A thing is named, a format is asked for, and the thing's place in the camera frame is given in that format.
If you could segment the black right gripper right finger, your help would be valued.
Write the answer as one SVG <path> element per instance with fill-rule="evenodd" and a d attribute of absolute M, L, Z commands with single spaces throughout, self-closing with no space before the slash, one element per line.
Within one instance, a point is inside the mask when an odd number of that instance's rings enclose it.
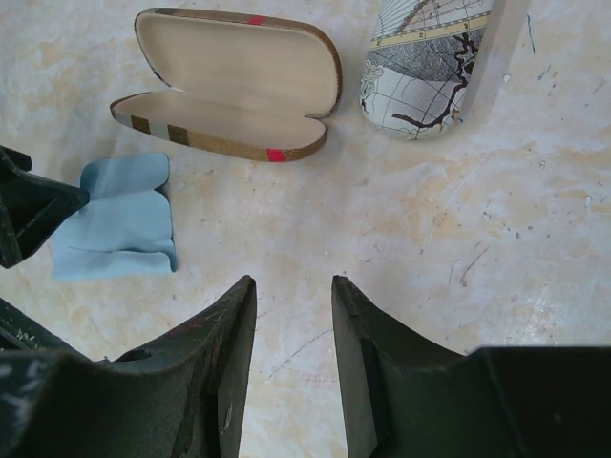
<path fill-rule="evenodd" d="M 351 457 L 606 457 L 606 346 L 485 346 L 460 355 L 332 281 Z"/>

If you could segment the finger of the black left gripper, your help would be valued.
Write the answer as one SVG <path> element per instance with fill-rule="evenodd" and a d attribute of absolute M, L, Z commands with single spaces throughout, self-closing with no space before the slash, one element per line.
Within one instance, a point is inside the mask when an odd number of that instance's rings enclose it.
<path fill-rule="evenodd" d="M 30 258 L 89 201 L 87 191 L 33 175 L 30 156 L 1 149 L 1 266 Z"/>

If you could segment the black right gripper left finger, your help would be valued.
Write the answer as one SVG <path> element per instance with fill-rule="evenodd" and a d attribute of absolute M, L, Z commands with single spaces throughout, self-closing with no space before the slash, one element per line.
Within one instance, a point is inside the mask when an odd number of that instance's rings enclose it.
<path fill-rule="evenodd" d="M 1 351 L 5 457 L 235 457 L 257 316 L 256 283 L 116 360 Z"/>

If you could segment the light blue cloth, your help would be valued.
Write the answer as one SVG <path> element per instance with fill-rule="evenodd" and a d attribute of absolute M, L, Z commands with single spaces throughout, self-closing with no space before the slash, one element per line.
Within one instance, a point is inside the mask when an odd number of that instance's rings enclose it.
<path fill-rule="evenodd" d="M 170 177 L 164 153 L 100 159 L 84 167 L 80 188 L 90 201 L 54 232 L 57 281 L 89 281 L 177 270 Z"/>

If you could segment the plaid brown glasses case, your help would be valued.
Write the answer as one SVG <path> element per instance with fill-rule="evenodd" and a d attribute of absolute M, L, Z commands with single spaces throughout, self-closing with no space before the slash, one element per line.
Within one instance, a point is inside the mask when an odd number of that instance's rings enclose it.
<path fill-rule="evenodd" d="M 163 91 L 110 112 L 141 133 L 207 152 L 288 162 L 318 152 L 343 89 L 339 53 L 303 22 L 215 10 L 152 8 L 134 23 Z"/>

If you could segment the map print glasses case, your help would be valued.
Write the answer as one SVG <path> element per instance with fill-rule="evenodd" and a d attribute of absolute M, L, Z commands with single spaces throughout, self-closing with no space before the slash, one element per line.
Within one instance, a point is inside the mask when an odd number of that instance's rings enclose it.
<path fill-rule="evenodd" d="M 494 3 L 382 3 L 361 76 L 365 119 L 407 140 L 445 134 L 460 117 Z"/>

